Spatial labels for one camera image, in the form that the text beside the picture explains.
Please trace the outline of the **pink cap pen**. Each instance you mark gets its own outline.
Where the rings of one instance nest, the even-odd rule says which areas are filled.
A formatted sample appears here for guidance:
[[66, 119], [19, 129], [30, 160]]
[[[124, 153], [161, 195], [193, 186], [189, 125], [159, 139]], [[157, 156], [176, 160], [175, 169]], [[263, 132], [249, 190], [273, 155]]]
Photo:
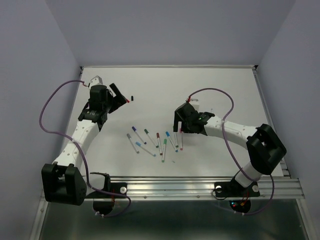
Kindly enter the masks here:
[[182, 151], [184, 149], [184, 145], [183, 145], [183, 131], [180, 128], [179, 129], [179, 149]]

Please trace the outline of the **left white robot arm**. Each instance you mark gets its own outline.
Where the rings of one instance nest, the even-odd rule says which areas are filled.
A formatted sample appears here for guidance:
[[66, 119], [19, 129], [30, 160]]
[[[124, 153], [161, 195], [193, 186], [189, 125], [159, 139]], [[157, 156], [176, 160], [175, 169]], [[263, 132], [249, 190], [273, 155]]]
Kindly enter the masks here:
[[68, 140], [65, 148], [52, 162], [41, 170], [44, 196], [47, 202], [81, 205], [88, 195], [90, 174], [82, 176], [81, 166], [87, 166], [86, 153], [113, 113], [128, 101], [117, 86], [101, 83], [89, 84], [89, 99], [84, 105], [72, 136], [54, 131]]

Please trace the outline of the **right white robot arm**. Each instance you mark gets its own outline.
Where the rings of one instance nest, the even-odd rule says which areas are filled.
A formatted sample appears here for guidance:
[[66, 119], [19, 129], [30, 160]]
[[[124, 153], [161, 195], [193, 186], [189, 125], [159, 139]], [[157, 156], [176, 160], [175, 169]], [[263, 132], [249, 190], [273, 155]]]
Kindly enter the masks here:
[[198, 112], [188, 102], [174, 111], [174, 132], [178, 131], [179, 123], [184, 133], [221, 138], [228, 150], [231, 149], [231, 142], [248, 151], [249, 163], [230, 182], [231, 192], [235, 195], [242, 195], [251, 183], [263, 175], [271, 175], [287, 153], [286, 147], [268, 124], [255, 127], [226, 121], [210, 112]]

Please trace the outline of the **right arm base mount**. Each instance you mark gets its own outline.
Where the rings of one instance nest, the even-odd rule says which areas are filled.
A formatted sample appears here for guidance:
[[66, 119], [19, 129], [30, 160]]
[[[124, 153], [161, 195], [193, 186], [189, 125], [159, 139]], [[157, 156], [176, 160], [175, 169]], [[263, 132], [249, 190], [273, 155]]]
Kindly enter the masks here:
[[256, 181], [243, 187], [233, 177], [230, 181], [215, 182], [211, 196], [218, 201], [229, 199], [229, 206], [233, 211], [248, 214], [252, 206], [250, 198], [259, 197], [260, 190]]

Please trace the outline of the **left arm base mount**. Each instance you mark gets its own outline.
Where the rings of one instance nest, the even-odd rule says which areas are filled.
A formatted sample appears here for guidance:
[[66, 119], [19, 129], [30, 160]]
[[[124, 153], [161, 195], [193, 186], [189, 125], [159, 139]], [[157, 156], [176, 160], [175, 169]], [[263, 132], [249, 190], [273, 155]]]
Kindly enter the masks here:
[[112, 182], [108, 173], [90, 172], [85, 177], [86, 199], [92, 199], [92, 210], [96, 216], [111, 218], [127, 211], [131, 199], [127, 196], [126, 182]]

